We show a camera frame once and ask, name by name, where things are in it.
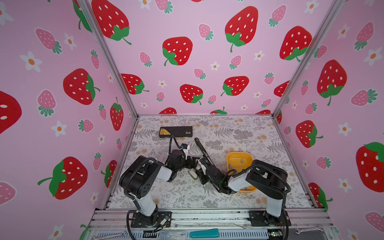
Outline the beige eraser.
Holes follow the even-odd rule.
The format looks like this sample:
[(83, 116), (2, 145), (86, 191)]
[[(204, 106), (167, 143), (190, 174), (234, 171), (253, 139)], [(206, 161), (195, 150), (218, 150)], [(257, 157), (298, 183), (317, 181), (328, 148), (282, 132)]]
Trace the beige eraser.
[(197, 180), (199, 177), (198, 177), (198, 174), (196, 173), (196, 171), (194, 169), (191, 169), (188, 171), (189, 175), (194, 179), (194, 180)]

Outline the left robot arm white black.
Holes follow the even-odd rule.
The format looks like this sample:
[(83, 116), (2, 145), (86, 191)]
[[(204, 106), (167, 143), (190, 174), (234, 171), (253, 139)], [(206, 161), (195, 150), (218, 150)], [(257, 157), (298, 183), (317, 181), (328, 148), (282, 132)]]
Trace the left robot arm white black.
[(179, 171), (197, 167), (199, 158), (190, 156), (189, 148), (187, 144), (179, 145), (176, 138), (172, 136), (164, 163), (154, 158), (139, 156), (122, 174), (119, 186), (137, 208), (135, 211), (128, 212), (127, 227), (155, 228), (158, 231), (170, 226), (172, 212), (160, 211), (151, 197), (150, 190), (155, 180), (172, 182)]

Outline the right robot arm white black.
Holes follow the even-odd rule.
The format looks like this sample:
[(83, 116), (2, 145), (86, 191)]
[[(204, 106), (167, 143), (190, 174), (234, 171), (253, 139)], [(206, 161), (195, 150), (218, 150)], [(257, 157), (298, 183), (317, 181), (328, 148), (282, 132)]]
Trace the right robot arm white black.
[(252, 164), (237, 172), (229, 170), (222, 173), (207, 158), (199, 160), (197, 174), (202, 185), (210, 182), (215, 189), (226, 195), (233, 195), (240, 190), (253, 186), (267, 196), (264, 212), (251, 211), (248, 221), (254, 227), (289, 227), (290, 222), (285, 211), (286, 197), (291, 192), (287, 183), (288, 173), (278, 167), (254, 160)]

